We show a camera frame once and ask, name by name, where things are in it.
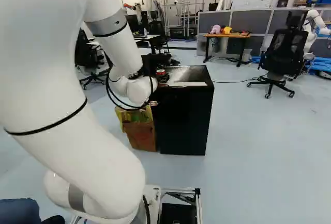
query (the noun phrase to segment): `white robotic arm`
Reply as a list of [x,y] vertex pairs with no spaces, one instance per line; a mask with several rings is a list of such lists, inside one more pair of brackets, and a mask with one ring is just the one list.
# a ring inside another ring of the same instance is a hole
[[0,8],[6,10],[0,13],[1,124],[51,170],[44,183],[55,204],[96,223],[130,223],[142,201],[144,169],[96,120],[73,62],[83,19],[114,63],[111,79],[123,80],[124,94],[130,96],[130,85],[146,89],[136,102],[151,93],[149,79],[122,77],[142,61],[118,0],[0,0]]
[[[110,85],[121,96],[141,105],[151,94],[149,77],[128,80],[125,76],[137,72],[142,60],[123,15],[118,0],[87,0],[84,22],[97,37],[114,67],[110,71]],[[157,81],[153,80],[155,90]]]
[[320,34],[331,35],[331,29],[327,28],[322,17],[318,13],[318,11],[315,9],[309,10],[307,13],[305,23],[303,25],[303,29],[308,32],[308,37],[307,37],[307,41],[306,41],[305,48],[304,48],[305,53],[309,52],[312,44],[317,39],[316,30],[312,26],[314,23],[320,29],[320,31],[319,31]]
[[304,30],[308,32],[308,37],[304,49],[306,53],[309,52],[312,44],[317,39],[316,29],[313,27],[314,23],[319,28],[320,34],[331,35],[331,29],[327,28],[318,11],[315,9],[309,10],[307,13],[305,24],[303,26]]

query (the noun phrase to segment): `black box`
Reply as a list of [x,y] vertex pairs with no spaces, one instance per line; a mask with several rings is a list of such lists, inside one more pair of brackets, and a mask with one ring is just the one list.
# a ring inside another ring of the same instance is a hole
[[192,205],[163,203],[160,224],[197,224],[197,209]]
[[205,155],[214,85],[206,66],[166,67],[169,86],[150,96],[156,143],[162,154]]

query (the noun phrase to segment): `black band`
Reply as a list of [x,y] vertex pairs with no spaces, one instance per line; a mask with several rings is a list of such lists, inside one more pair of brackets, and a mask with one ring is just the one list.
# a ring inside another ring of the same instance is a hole
[[112,32],[112,33],[110,33],[110,34],[93,34],[93,35],[94,35],[95,37],[98,37],[98,38],[109,37],[109,36],[112,36],[112,35],[114,35],[114,34],[119,33],[120,31],[122,31],[122,30],[127,26],[127,24],[128,24],[128,22],[126,22],[126,23],[124,24],[124,26],[122,26],[120,29],[118,29],[118,30],[116,30],[116,31],[114,31],[114,32]]
[[67,120],[73,118],[76,114],[78,114],[84,107],[85,105],[87,104],[87,98],[85,99],[83,105],[81,105],[76,111],[74,111],[72,114],[68,115],[67,117],[53,123],[53,124],[50,124],[48,126],[44,126],[42,128],[38,128],[38,129],[35,129],[35,130],[32,130],[32,131],[27,131],[27,132],[10,132],[8,130],[5,129],[5,131],[7,133],[9,133],[10,135],[14,135],[14,136],[25,136],[25,135],[34,135],[35,133],[39,133],[39,132],[43,132],[45,130],[48,130],[48,129],[51,129],[53,127],[56,127],[60,124],[62,124],[63,122],[66,122]]

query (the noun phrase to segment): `black office chair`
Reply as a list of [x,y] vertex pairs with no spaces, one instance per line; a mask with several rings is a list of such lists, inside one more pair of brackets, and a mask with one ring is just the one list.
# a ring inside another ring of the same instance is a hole
[[168,46],[168,38],[165,35],[164,28],[161,21],[152,21],[149,24],[149,34],[160,34],[160,37],[154,38],[151,40],[152,44],[156,50],[161,53],[163,46],[167,46],[168,54],[170,54],[169,46]]
[[289,97],[294,96],[295,92],[285,87],[286,80],[283,80],[283,76],[291,75],[296,78],[305,63],[303,56],[308,32],[301,29],[306,15],[307,12],[292,17],[289,11],[288,29],[276,30],[269,48],[261,55],[258,69],[262,67],[268,70],[267,76],[260,76],[259,82],[249,82],[247,87],[252,84],[269,84],[268,93],[264,96],[266,99],[271,96],[274,85],[289,92]]
[[104,64],[104,62],[102,62],[103,56],[98,56],[97,50],[88,45],[88,42],[85,31],[80,29],[74,55],[75,65],[84,67],[86,71],[91,71],[89,76],[79,80],[79,82],[83,84],[83,89],[86,89],[86,86],[92,81],[102,84],[106,83],[105,80],[100,78],[103,77],[105,73],[95,74],[95,70],[99,69],[99,66]]

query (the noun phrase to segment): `table leg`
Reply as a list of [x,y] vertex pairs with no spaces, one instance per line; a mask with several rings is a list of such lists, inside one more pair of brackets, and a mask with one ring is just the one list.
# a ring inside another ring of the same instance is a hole
[[242,50],[241,50],[241,53],[240,53],[240,57],[239,57],[237,67],[240,67],[240,65],[242,63],[243,53],[244,53],[244,49],[245,49],[245,46],[246,46],[246,38],[241,38],[241,40],[242,40]]
[[152,42],[150,42],[150,44],[151,44],[151,50],[152,50],[152,54],[156,54],[156,50],[155,50],[155,46],[153,45],[153,43]]
[[208,56],[208,51],[209,51],[209,37],[206,37],[207,41],[206,41],[206,56],[205,56],[205,60],[203,61],[204,63],[206,63],[212,56]]

